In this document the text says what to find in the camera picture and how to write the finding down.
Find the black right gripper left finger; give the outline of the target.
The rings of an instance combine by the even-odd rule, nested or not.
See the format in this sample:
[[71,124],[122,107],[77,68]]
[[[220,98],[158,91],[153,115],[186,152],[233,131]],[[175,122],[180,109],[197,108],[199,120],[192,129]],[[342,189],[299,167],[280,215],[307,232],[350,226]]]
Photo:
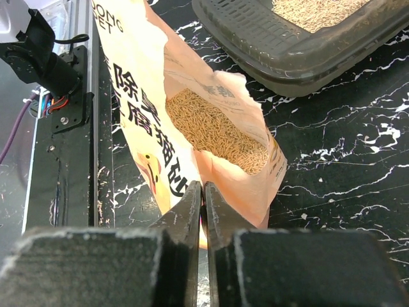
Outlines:
[[1,269],[2,306],[195,306],[201,184],[147,228],[35,228]]

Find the pink cat litter bag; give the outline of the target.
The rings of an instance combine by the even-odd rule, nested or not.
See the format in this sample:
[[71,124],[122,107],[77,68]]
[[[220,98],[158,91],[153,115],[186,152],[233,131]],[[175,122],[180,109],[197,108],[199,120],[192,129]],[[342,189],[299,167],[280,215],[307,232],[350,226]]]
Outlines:
[[162,214],[193,181],[213,182],[256,228],[287,160],[242,74],[213,70],[146,1],[91,8],[132,158]]

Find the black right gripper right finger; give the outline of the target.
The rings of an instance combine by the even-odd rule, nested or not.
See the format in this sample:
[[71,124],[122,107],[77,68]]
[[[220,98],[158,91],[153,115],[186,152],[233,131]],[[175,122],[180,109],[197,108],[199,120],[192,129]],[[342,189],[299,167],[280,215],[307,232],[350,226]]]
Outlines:
[[204,186],[212,306],[407,306],[373,235],[257,229],[215,184]]

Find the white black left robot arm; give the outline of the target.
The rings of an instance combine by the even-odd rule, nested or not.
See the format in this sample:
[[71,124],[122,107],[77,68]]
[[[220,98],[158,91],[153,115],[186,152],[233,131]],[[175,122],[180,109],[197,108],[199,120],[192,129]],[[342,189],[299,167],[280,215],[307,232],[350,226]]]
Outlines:
[[1,1],[1,59],[26,84],[37,83],[57,97],[71,95],[79,87],[79,74],[53,52],[54,44],[73,45],[89,40],[87,34],[57,40],[37,9],[25,1]]

